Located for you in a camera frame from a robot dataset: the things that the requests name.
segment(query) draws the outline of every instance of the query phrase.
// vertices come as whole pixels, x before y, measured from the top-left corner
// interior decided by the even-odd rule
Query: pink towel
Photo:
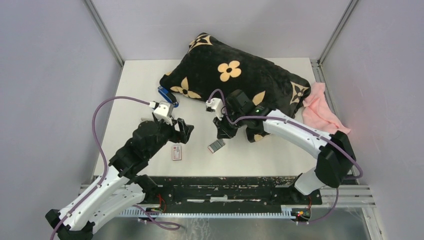
[[[316,82],[312,85],[310,95],[303,101],[305,106],[302,113],[303,123],[331,134],[336,133],[337,130],[345,134],[350,133],[351,130],[343,126],[337,116],[331,112],[324,96],[325,89],[325,83]]]

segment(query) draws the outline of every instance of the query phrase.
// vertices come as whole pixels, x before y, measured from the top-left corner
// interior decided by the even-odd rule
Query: white table
[[[309,58],[270,58],[270,61],[315,82]],[[164,101],[157,88],[164,73],[173,70],[180,60],[126,61],[116,91],[117,96],[129,96],[144,101]],[[175,94],[179,107],[173,110],[175,118],[182,118],[194,130],[187,144],[182,144],[182,160],[172,161],[172,146],[168,142],[141,171],[149,176],[295,176],[316,165],[316,160],[300,147],[280,137],[270,135],[250,143],[245,129],[237,136],[226,139],[226,145],[212,154],[208,145],[217,137],[212,120],[214,113],[206,112],[205,104]],[[102,147],[108,159],[131,138],[141,119],[152,119],[152,110],[144,104],[119,99],[113,103]],[[296,114],[302,121],[302,109]],[[103,172],[99,156],[94,175]]]

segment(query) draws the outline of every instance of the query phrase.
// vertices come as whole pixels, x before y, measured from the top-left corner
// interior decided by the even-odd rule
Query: black and white robotic arm
[[[137,174],[147,167],[153,157],[168,141],[187,143],[192,125],[172,117],[174,106],[167,102],[155,103],[153,120],[143,121],[132,137],[109,160],[107,174],[99,176],[77,199],[66,207],[52,209],[46,219],[57,228],[61,240],[90,240],[105,223],[134,204],[154,198],[156,184],[147,176]],[[111,197],[121,186],[125,190]]]
[[[206,102],[206,110],[216,114],[213,122],[218,139],[230,139],[238,128],[247,126],[286,139],[317,159],[316,167],[299,175],[292,185],[303,196],[324,186],[339,187],[356,161],[349,139],[343,132],[320,131],[280,110],[254,105],[241,90],[228,95],[225,103],[221,98],[212,98]]]

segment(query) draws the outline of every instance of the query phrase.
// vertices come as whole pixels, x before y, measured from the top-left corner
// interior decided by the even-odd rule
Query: gray wall
[[[389,240],[423,239],[423,13],[360,1],[323,66]]]
[[[92,114],[120,68],[82,0],[1,1],[0,56],[0,239],[49,239],[45,213],[93,170]]]
[[[349,0],[94,0],[126,60],[181,59],[201,32],[269,58],[323,51]]]

